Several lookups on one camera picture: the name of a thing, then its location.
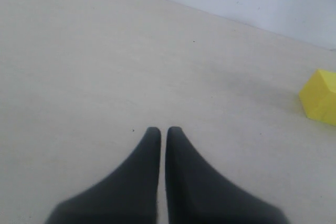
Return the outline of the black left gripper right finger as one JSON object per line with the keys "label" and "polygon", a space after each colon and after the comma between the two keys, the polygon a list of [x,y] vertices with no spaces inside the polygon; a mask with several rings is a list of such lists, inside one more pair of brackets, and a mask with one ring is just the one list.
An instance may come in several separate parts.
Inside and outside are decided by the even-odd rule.
{"label": "black left gripper right finger", "polygon": [[177,126],[167,131],[165,185],[170,223],[289,222],[279,208],[222,176]]}

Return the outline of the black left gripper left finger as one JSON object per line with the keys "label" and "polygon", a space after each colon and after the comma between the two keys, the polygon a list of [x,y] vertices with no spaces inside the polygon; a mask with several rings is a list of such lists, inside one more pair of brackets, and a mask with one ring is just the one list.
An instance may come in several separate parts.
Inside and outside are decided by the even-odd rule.
{"label": "black left gripper left finger", "polygon": [[61,202],[47,223],[156,223],[161,132],[149,127],[109,176]]}

